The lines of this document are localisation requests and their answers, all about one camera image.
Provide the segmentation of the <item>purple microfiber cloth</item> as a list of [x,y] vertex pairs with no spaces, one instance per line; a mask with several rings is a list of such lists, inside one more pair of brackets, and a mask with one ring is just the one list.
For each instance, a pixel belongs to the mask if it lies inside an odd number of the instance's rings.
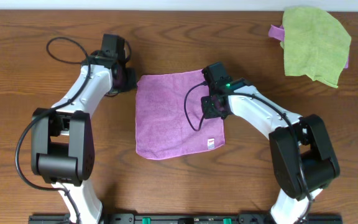
[[205,119],[201,98],[209,94],[201,70],[144,75],[135,97],[138,155],[163,160],[208,152],[225,145],[224,121]]

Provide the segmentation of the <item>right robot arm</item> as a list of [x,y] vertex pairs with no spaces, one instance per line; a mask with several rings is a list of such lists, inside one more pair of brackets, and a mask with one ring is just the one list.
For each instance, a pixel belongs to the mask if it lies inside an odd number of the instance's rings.
[[292,113],[266,98],[250,81],[234,80],[221,62],[202,70],[209,94],[203,119],[238,116],[269,141],[280,192],[268,215],[239,223],[342,223],[339,215],[312,215],[315,198],[339,176],[340,166],[324,121]]

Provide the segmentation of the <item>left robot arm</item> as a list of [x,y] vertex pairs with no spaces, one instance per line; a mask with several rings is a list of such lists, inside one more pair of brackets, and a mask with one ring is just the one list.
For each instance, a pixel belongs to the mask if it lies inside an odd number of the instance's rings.
[[51,108],[37,108],[31,132],[31,169],[57,191],[69,209],[68,223],[99,223],[103,204],[90,176],[95,161],[91,118],[105,96],[136,88],[133,68],[126,66],[131,47],[124,38],[104,34],[101,48],[80,64],[80,74]]

